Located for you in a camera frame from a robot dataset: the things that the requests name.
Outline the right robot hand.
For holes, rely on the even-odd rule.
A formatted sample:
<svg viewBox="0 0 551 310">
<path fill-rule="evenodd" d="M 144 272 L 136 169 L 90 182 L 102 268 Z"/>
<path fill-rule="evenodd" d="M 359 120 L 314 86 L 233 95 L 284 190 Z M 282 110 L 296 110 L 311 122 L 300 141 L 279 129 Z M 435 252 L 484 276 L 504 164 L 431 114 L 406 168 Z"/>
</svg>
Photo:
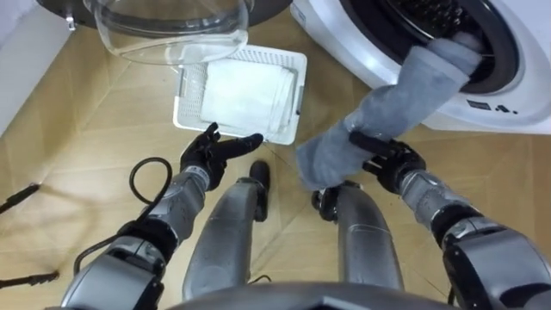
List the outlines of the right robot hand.
<svg viewBox="0 0 551 310">
<path fill-rule="evenodd" d="M 382 141 L 360 132 L 352 132 L 349 142 L 373 154 L 371 159 L 363 162 L 362 168 L 375 175 L 380 185 L 390 193 L 399 194 L 407 173 L 426 169 L 424 159 L 404 142 L 395 139 Z"/>
</svg>

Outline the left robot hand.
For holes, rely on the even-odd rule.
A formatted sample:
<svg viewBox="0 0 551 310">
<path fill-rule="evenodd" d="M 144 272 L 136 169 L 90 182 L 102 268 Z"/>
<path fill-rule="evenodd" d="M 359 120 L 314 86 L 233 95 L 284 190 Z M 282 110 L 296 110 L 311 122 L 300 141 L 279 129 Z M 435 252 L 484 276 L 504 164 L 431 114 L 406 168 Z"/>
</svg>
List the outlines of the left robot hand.
<svg viewBox="0 0 551 310">
<path fill-rule="evenodd" d="M 220 141 L 219 125 L 211 123 L 183 151 L 180 171 L 197 174 L 205 191 L 216 189 L 224 176 L 227 161 L 255 151 L 263 143 L 263 135 L 252 135 Z"/>
</svg>

